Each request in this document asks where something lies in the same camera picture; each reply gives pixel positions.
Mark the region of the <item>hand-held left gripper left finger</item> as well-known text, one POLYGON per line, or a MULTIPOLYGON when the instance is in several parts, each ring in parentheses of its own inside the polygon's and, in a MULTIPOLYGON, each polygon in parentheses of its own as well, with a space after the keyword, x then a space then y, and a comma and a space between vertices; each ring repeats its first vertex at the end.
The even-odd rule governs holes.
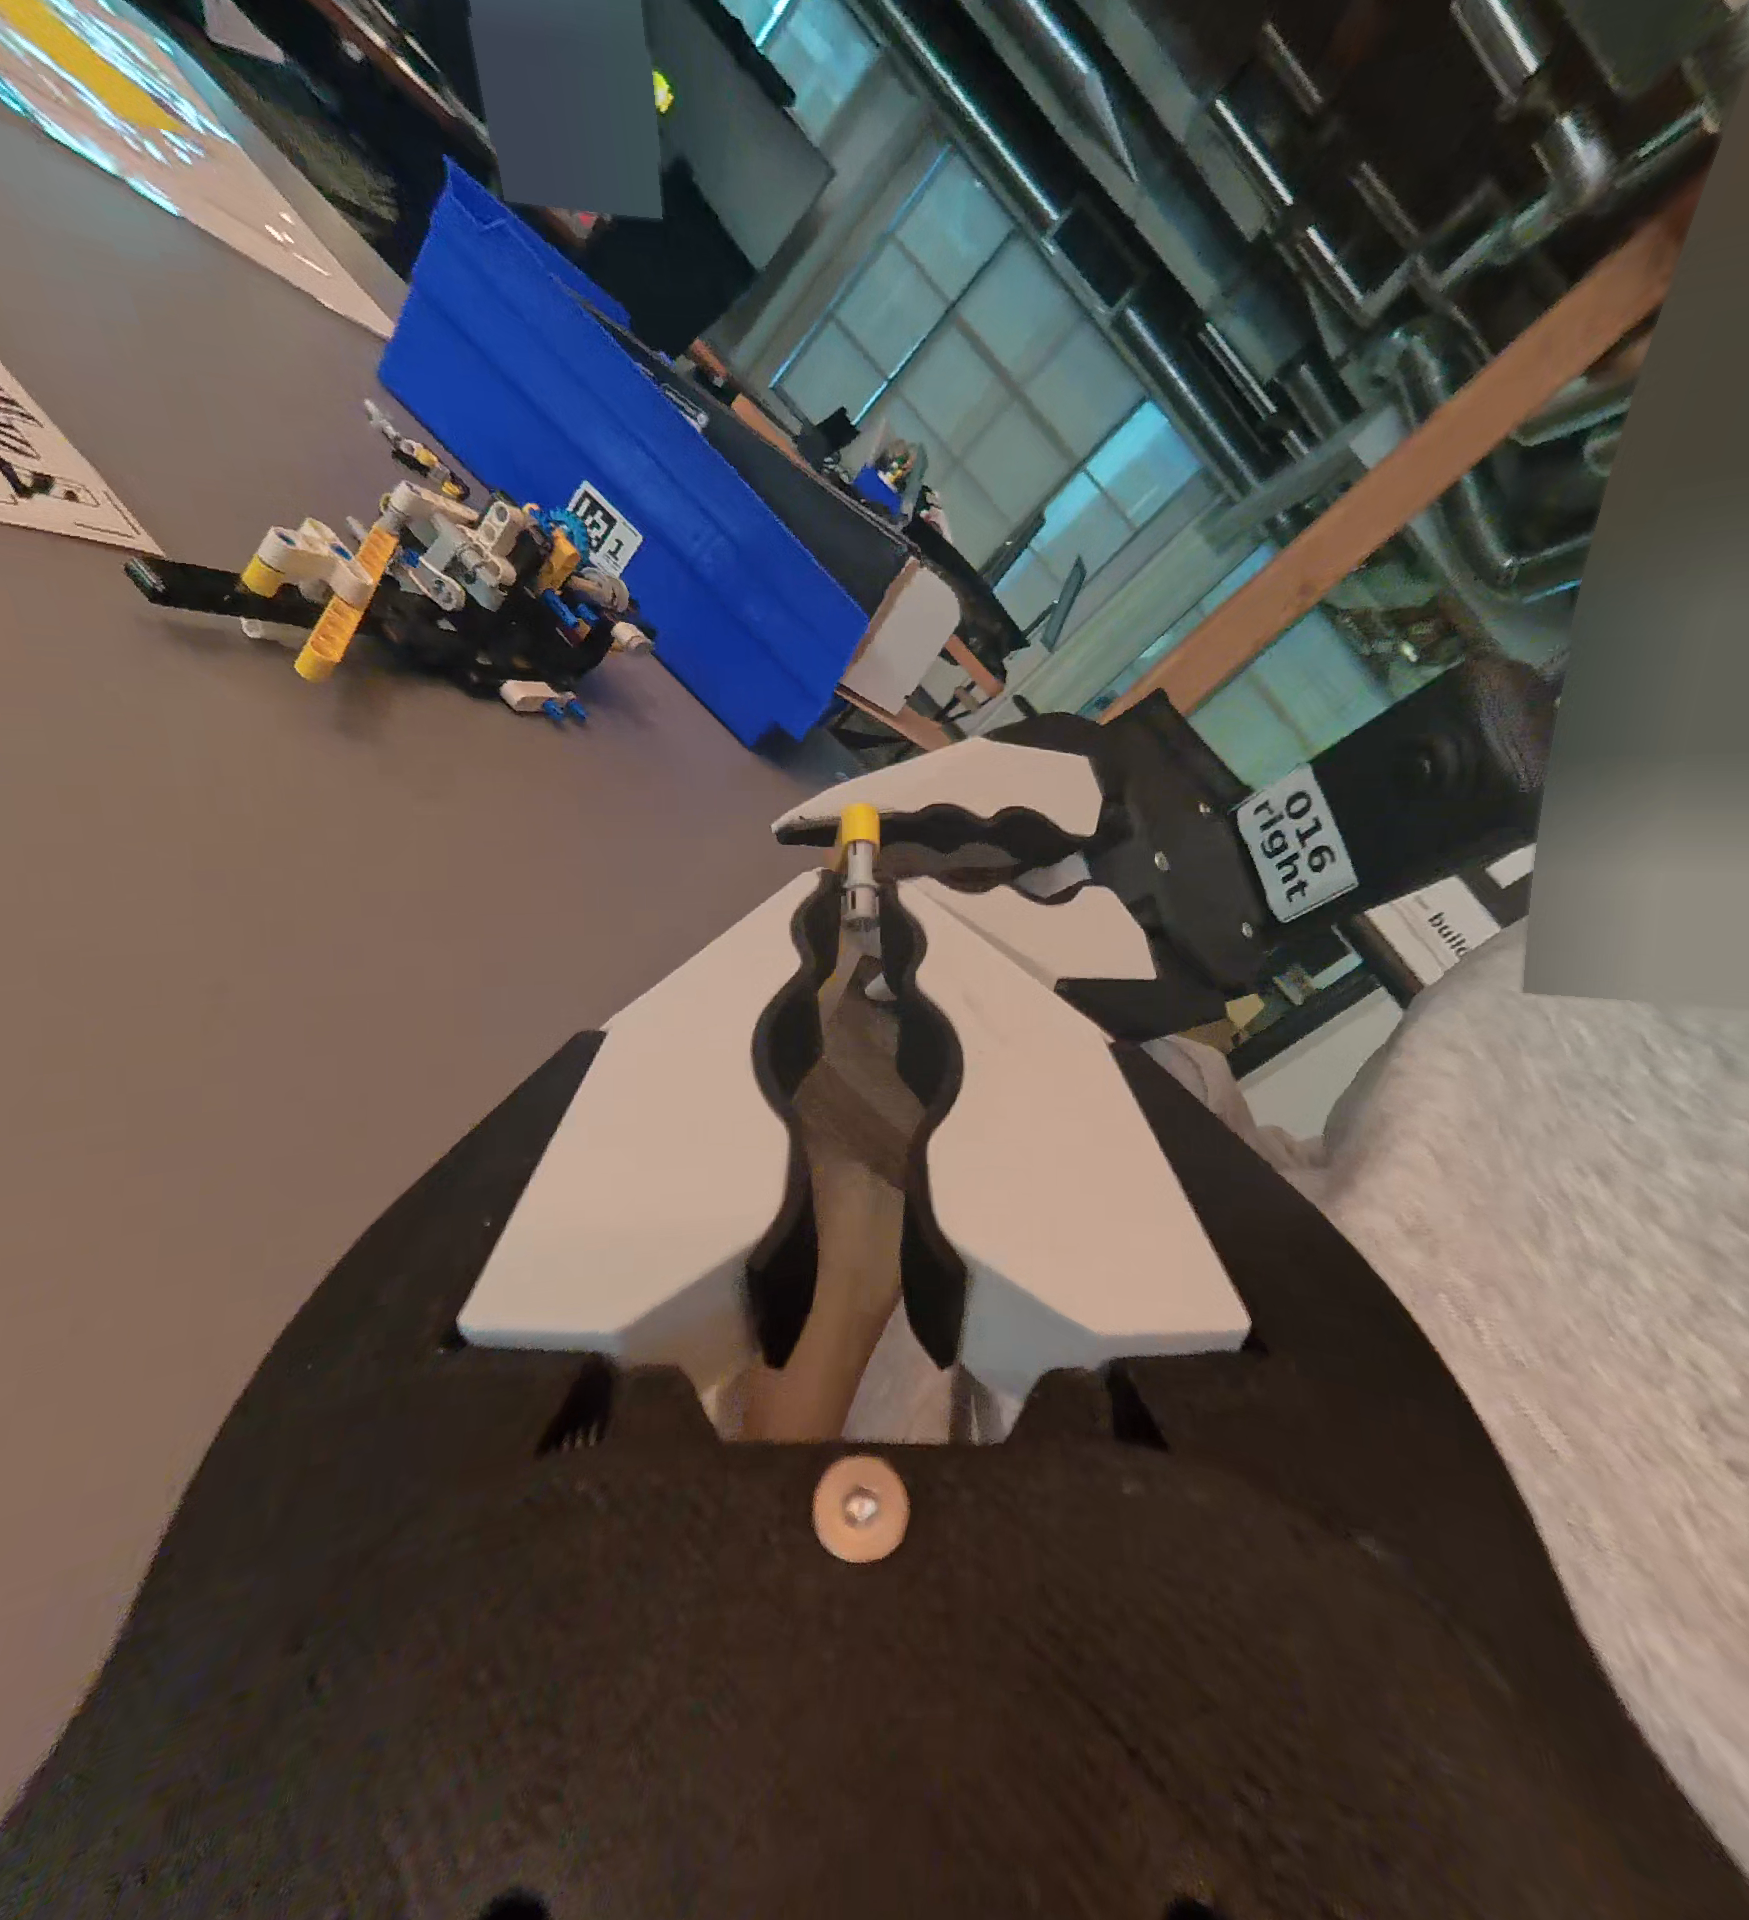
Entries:
POLYGON ((815 1009, 798 924, 837 929, 823 868, 798 873, 608 1017, 540 1163, 454 1313, 479 1350, 682 1372, 728 1440, 828 1422, 765 1357, 748 1264, 787 1194, 807 1197, 755 1036, 785 986, 815 1009))

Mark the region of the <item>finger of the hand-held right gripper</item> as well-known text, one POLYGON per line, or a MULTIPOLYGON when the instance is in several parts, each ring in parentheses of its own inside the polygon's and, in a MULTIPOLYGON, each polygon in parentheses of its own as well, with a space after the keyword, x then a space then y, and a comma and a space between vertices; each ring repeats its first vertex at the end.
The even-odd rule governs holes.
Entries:
POLYGON ((884 881, 930 881, 957 896, 1021 896, 1038 905, 1072 899, 1093 883, 1093 836, 1033 833, 1007 840, 969 830, 962 837, 894 837, 878 857, 884 881))
POLYGON ((886 844, 1061 857, 1093 837, 1104 793, 1087 755, 972 737, 837 782, 783 811, 771 836, 830 844, 854 805, 880 815, 886 844))

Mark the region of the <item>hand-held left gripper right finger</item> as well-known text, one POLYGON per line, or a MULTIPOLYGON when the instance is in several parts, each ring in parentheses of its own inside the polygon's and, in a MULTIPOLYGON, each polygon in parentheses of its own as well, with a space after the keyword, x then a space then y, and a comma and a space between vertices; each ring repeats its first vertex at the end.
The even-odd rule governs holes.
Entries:
POLYGON ((1101 1025, 1061 984, 1155 981, 1101 886, 1038 902, 937 879, 882 891, 908 1145, 903 1302, 959 1378, 955 1430, 1005 1440, 1052 1372, 1233 1353, 1248 1332, 1208 1231, 1101 1025))

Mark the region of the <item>partly built lego model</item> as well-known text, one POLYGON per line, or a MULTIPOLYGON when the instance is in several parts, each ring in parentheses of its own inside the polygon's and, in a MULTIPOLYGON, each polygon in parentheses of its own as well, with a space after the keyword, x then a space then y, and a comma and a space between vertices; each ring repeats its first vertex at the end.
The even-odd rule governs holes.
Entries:
POLYGON ((371 522, 271 526, 238 569, 136 554, 128 585, 155 609, 287 645, 305 685, 330 683, 367 640, 421 678, 583 723, 582 681, 608 657, 649 654, 655 631, 582 518, 504 492, 477 501, 374 401, 363 413, 402 471, 371 522))

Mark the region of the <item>white paper label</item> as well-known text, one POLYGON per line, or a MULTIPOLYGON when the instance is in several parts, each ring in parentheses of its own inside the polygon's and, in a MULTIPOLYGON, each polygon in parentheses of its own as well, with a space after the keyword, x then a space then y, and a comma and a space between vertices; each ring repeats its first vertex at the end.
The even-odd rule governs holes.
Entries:
POLYGON ((1376 964, 1396 979, 1403 997, 1439 982, 1500 930, 1491 902, 1466 876, 1443 876, 1358 916, 1376 964))

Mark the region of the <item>blue plastic bin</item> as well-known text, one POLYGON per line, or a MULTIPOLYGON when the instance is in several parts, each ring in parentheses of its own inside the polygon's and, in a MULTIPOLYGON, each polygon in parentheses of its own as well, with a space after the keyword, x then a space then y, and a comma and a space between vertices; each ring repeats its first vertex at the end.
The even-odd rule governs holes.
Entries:
POLYGON ((588 284, 499 200, 444 164, 378 382, 477 481, 604 509, 661 665, 746 747, 799 739, 833 704, 868 617, 588 284))

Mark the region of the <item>white sheet with yellow print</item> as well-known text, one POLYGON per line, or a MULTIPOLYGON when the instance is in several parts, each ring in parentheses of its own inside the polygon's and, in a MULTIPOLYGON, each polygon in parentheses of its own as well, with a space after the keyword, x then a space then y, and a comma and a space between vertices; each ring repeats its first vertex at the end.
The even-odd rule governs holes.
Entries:
POLYGON ((392 321, 118 3, 0 2, 0 103, 378 342, 392 321))

